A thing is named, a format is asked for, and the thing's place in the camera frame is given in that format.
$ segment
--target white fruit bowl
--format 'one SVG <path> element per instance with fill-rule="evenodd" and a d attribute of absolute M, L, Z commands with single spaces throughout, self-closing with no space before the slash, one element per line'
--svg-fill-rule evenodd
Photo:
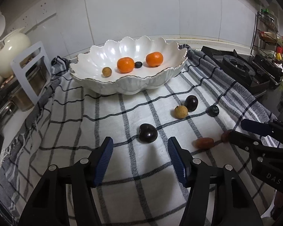
<path fill-rule="evenodd" d="M 152 52 L 160 52 L 164 57 L 158 67 L 149 67 L 145 61 L 146 56 Z M 70 72 L 81 86 L 97 93 L 132 95 L 145 89 L 159 88 L 178 75 L 186 63 L 186 53 L 186 48 L 179 49 L 177 42 L 167 43 L 162 37 L 155 40 L 147 36 L 137 40 L 125 37 L 120 42 L 108 40 L 102 47 L 92 46 L 88 53 L 80 53 L 78 63 L 70 64 Z M 143 66 L 122 74 L 116 65 L 123 57 L 141 61 Z M 112 69 L 111 76 L 103 76 L 104 67 Z"/>

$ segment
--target dark plum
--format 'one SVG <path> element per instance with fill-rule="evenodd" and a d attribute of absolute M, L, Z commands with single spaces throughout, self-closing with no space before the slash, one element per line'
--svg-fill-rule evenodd
<path fill-rule="evenodd" d="M 221 141 L 223 143 L 227 143 L 228 142 L 228 136 L 230 134 L 230 132 L 232 131 L 232 129 L 226 130 L 222 135 L 221 135 Z"/>
<path fill-rule="evenodd" d="M 208 107 L 208 115 L 211 117 L 216 117 L 219 115 L 219 108 L 217 105 L 211 105 Z"/>
<path fill-rule="evenodd" d="M 189 112 L 194 111 L 198 106 L 198 98 L 194 95 L 189 95 L 184 102 L 184 106 L 186 106 Z"/>
<path fill-rule="evenodd" d="M 157 130 L 148 123 L 141 124 L 139 127 L 139 140 L 144 143 L 152 143 L 157 139 Z"/>
<path fill-rule="evenodd" d="M 142 62 L 140 62 L 140 61 L 135 62 L 134 67 L 135 67 L 136 69 L 142 67 Z"/>

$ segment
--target scalloped bowl rim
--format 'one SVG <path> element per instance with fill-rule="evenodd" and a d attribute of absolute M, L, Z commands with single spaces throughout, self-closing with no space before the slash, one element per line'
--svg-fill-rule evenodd
<path fill-rule="evenodd" d="M 79 54 L 77 55 L 77 63 L 79 63 L 79 58 L 78 58 L 78 56 L 79 56 L 80 54 L 88 55 L 88 54 L 90 53 L 92 47 L 103 48 L 104 46 L 106 46 L 106 43 L 109 42 L 109 41 L 112 41 L 112 42 L 115 42 L 115 43 L 121 43 L 126 37 L 124 37 L 124 38 L 123 38 L 122 40 L 120 40 L 120 41 L 107 40 L 107 41 L 104 43 L 103 46 L 92 45 L 92 46 L 89 48 L 89 52 L 87 52 L 87 53 L 79 53 Z M 157 74 L 155 74 L 154 76 L 140 77 L 140 76 L 134 76 L 134 75 L 126 75 L 126 76 L 122 76 L 122 77 L 118 78 L 118 79 L 115 80 L 114 82 L 111 82 L 111 81 L 102 82 L 102 81 L 100 81 L 100 80 L 96 80 L 96 79 L 89 78 L 89 77 L 88 77 L 88 78 L 84 78 L 84 79 L 80 79 L 80 78 L 76 77 L 75 75 L 73 75 L 74 70 L 71 68 L 71 64 L 73 64 L 73 63 L 71 63 L 71 64 L 69 65 L 70 75 L 71 75 L 73 78 L 76 78 L 77 80 L 80 80 L 80 81 L 93 80 L 93 81 L 101 82 L 101 83 L 115 83 L 115 82 L 117 82 L 117 81 L 119 81 L 119 80 L 121 80 L 121 79 L 123 79 L 123 78 L 125 78 L 125 77 L 127 77 L 127 78 L 134 77 L 134 78 L 140 78 L 140 79 L 147 79 L 147 78 L 155 77 L 155 76 L 157 76 L 158 74 L 162 73 L 163 71 L 167 71 L 167 70 L 169 70 L 169 69 L 176 70 L 176 69 L 178 69 L 179 67 L 181 67 L 182 64 L 188 59 L 188 57 L 186 56 L 186 54 L 188 53 L 188 50 L 187 50 L 186 48 L 182 48 L 182 49 L 185 49 L 186 52 L 185 52 L 184 55 L 183 55 L 183 60 L 181 61 L 181 63 L 180 63 L 178 66 L 175 66 L 175 67 L 167 67 L 167 68 L 163 69 L 162 71 L 158 72 Z"/>

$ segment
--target kettle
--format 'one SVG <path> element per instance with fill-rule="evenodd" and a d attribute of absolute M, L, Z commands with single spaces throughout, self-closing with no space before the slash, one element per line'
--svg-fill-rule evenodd
<path fill-rule="evenodd" d="M 25 27 L 16 29 L 0 41 L 0 76 L 9 78 L 13 74 L 11 61 L 25 49 L 31 46 L 30 39 L 23 34 Z M 25 64 L 30 55 L 20 65 Z"/>

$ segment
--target stove burner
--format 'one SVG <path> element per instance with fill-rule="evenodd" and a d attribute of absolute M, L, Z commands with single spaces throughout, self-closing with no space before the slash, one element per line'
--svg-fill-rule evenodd
<path fill-rule="evenodd" d="M 254 69 L 244 61 L 231 55 L 224 55 L 222 62 L 233 72 L 253 80 L 256 74 Z"/>

